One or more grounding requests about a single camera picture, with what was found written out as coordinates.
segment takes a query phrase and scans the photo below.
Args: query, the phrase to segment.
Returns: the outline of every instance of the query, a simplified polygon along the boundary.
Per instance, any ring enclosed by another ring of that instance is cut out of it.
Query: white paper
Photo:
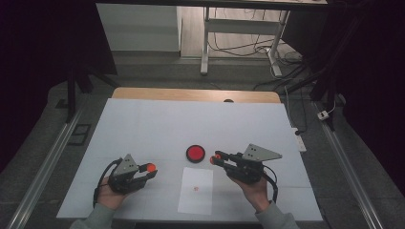
[[[213,177],[212,170],[185,167],[178,212],[211,215]]]

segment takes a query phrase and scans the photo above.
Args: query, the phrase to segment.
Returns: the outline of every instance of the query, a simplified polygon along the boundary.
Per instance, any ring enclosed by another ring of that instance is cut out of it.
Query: hand
[[[108,177],[105,177],[99,187],[97,202],[110,209],[116,210],[129,195],[130,194],[123,195],[113,192],[110,185],[108,185]]]
[[[267,198],[267,181],[262,177],[259,182],[245,184],[238,179],[230,177],[244,191],[245,198],[256,209],[257,213],[265,211],[270,205]]]

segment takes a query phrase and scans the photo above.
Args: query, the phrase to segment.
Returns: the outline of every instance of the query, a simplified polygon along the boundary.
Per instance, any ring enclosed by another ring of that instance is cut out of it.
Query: white wall
[[[96,5],[112,51],[180,50],[180,7]]]

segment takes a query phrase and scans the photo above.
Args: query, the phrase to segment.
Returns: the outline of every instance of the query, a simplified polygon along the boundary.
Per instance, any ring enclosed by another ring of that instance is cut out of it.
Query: wire
[[[291,118],[290,118],[290,115],[289,115],[289,102],[288,102],[288,91],[287,91],[287,86],[284,86],[284,89],[286,90],[286,98],[287,98],[287,111],[288,111],[288,120],[289,120],[289,125],[290,125],[291,127],[294,127],[294,126],[292,125]]]
[[[269,41],[272,41],[272,40],[274,40],[274,39],[269,39],[269,40],[261,41],[261,42],[258,42],[257,44],[266,43],[266,42],[269,42]],[[248,44],[248,45],[237,46],[237,47],[231,47],[231,48],[218,48],[218,49],[214,49],[214,48],[212,48],[211,46],[210,46],[210,48],[213,49],[214,51],[227,51],[227,50],[236,50],[236,49],[240,49],[240,48],[244,48],[244,47],[249,47],[249,46],[252,46],[252,45],[255,45],[255,43],[251,43],[251,44]]]
[[[336,100],[333,101],[333,108],[330,111],[328,111],[328,114],[333,112],[334,108],[336,108]]]
[[[101,177],[100,177],[100,180],[98,181],[98,185],[97,185],[97,187],[95,188],[95,192],[94,192],[94,194],[93,194],[93,208],[96,206],[96,203],[97,203],[99,188],[102,187],[102,186],[104,186],[104,185],[101,185],[101,182],[102,182],[102,180],[104,179],[105,174],[107,174],[107,172],[110,170],[110,168],[111,168],[113,165],[119,165],[119,163],[120,163],[121,161],[122,161],[122,158],[117,159],[117,160],[111,162],[111,163],[107,166],[107,168],[104,170],[104,172],[102,173],[102,175],[101,175]]]
[[[286,74],[285,77],[289,77],[289,76],[292,75],[291,79],[293,79],[293,77],[294,77],[295,74],[301,73],[302,70],[300,70],[298,73],[296,73],[296,71],[299,70],[302,66],[303,66],[303,65],[300,65],[300,66],[296,67],[296,68],[293,69],[290,73]],[[258,83],[258,84],[256,84],[256,85],[253,87],[252,91],[256,91],[256,89],[257,89],[258,87],[260,87],[260,86],[270,85],[270,84],[273,84],[273,83],[276,83],[276,82],[279,82],[279,81],[283,81],[283,83],[277,85],[277,86],[273,89],[273,91],[275,91],[278,87],[280,87],[280,86],[283,85],[284,83],[290,81],[291,79],[275,79],[275,80],[271,80],[271,81],[264,82],[264,83]]]
[[[265,20],[265,15],[266,15],[266,10],[264,10],[264,12],[263,12],[262,20]],[[217,17],[217,8],[215,8],[214,17],[215,18]],[[271,46],[256,47],[256,45],[263,44],[263,43],[266,43],[266,42],[270,42],[270,41],[273,41],[274,39],[268,39],[268,40],[265,40],[265,41],[258,42],[259,37],[260,37],[260,35],[258,35],[258,37],[256,39],[256,42],[254,42],[252,44],[242,45],[242,46],[232,47],[232,48],[220,48],[218,46],[218,43],[217,43],[217,33],[214,32],[214,44],[215,44],[216,49],[213,48],[209,42],[207,42],[207,43],[208,43],[209,48],[211,48],[211,50],[213,50],[213,51],[225,52],[225,53],[229,53],[229,54],[236,55],[236,56],[250,56],[250,55],[253,55],[253,54],[256,54],[256,53],[267,54],[268,52],[260,52],[260,51],[264,50],[265,48],[271,48]],[[245,48],[245,47],[249,47],[249,46],[254,46],[253,47],[254,52],[251,52],[251,53],[248,53],[248,54],[237,54],[235,52],[229,52],[229,50],[236,50],[236,49]]]
[[[270,169],[270,167],[268,167],[268,166],[266,166],[266,165],[264,165],[264,166],[265,166],[266,168],[268,168],[269,171],[271,171],[271,173],[274,174],[274,182],[277,183],[277,175],[276,175],[276,173],[274,173],[274,170]]]

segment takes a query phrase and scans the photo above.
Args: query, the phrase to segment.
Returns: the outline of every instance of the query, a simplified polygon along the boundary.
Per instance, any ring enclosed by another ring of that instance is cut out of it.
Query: cable
[[[303,66],[303,65],[300,65],[300,66],[296,67],[296,68],[293,69],[290,73],[286,74],[285,77],[289,77],[289,76],[295,74],[295,71],[299,70],[302,66]],[[271,81],[264,82],[264,83],[258,83],[258,84],[256,84],[256,85],[253,87],[252,91],[256,91],[256,89],[257,89],[258,87],[260,87],[260,86],[270,85],[270,84],[272,84],[272,83],[276,83],[276,82],[279,82],[279,81],[283,81],[283,83],[279,84],[278,86],[276,86],[276,87],[273,89],[273,91],[274,91],[275,89],[277,89],[278,87],[280,87],[282,84],[284,84],[285,82],[290,81],[291,79],[284,79],[284,78],[283,78],[283,79],[271,80]]]
[[[273,187],[273,201],[277,202],[277,196],[278,196],[278,187],[277,184],[274,182],[274,180],[269,177],[267,174],[263,173],[262,176],[271,184]]]
[[[330,114],[331,112],[333,112],[334,108],[336,107],[336,100],[333,101],[333,108],[328,111],[328,114]]]
[[[261,41],[261,42],[258,42],[257,44],[266,43],[266,42],[269,42],[269,41],[272,41],[272,40],[274,40],[274,39],[269,39],[269,40]],[[255,43],[251,43],[251,44],[248,44],[248,45],[242,45],[242,46],[231,47],[231,48],[218,48],[218,49],[211,48],[211,49],[213,49],[214,51],[227,51],[227,50],[236,50],[236,49],[240,49],[240,48],[244,48],[244,47],[248,47],[248,46],[252,46],[252,45],[255,45]]]
[[[263,12],[262,20],[265,19],[265,15],[266,15],[266,10],[264,10],[264,12]],[[215,18],[217,17],[217,8],[215,8],[214,17]],[[236,55],[236,56],[250,56],[250,55],[253,55],[253,54],[256,54],[256,53],[267,54],[268,52],[260,52],[260,50],[268,48],[268,46],[256,47],[256,45],[263,44],[263,43],[266,43],[266,42],[270,42],[270,41],[273,41],[274,39],[269,39],[269,40],[258,42],[259,37],[260,37],[260,35],[257,37],[256,42],[252,43],[252,44],[242,45],[242,46],[232,47],[232,48],[220,48],[218,46],[218,43],[217,43],[217,33],[214,32],[214,44],[216,46],[216,49],[213,48],[209,42],[207,42],[207,43],[208,43],[209,48],[211,48],[211,50],[213,50],[213,51],[225,52],[225,53],[229,53],[229,54]],[[235,52],[228,52],[228,50],[236,50],[236,49],[240,49],[240,48],[244,48],[244,47],[248,47],[248,46],[254,46],[253,47],[254,52],[248,53],[248,54],[237,54]]]
[[[288,102],[288,92],[287,92],[287,86],[284,86],[284,89],[286,90],[286,98],[287,98],[287,115],[288,115],[288,120],[289,120],[289,125],[291,126],[291,127],[294,127],[293,125],[292,125],[292,122],[291,122],[291,118],[290,118],[290,115],[289,115],[289,102]]]
[[[101,182],[102,182],[102,180],[103,180],[104,177],[105,177],[105,174],[107,174],[107,172],[110,170],[110,168],[111,168],[113,165],[119,165],[119,163],[120,163],[121,161],[122,161],[122,158],[117,159],[117,160],[111,162],[111,163],[107,166],[107,168],[104,170],[104,172],[102,173],[102,175],[101,175],[101,177],[100,177],[100,180],[98,181],[98,185],[97,185],[97,187],[95,188],[95,192],[94,192],[94,194],[93,194],[93,208],[96,206],[96,203],[97,203],[99,188],[105,185],[105,184],[104,184],[104,185],[101,185]]]
[[[271,173],[274,174],[274,182],[277,183],[277,175],[276,175],[276,173],[274,173],[274,171],[273,171],[272,169],[270,169],[270,167],[268,167],[268,166],[266,166],[266,165],[264,165],[264,166],[265,166],[266,168],[268,168],[269,171],[271,171]]]

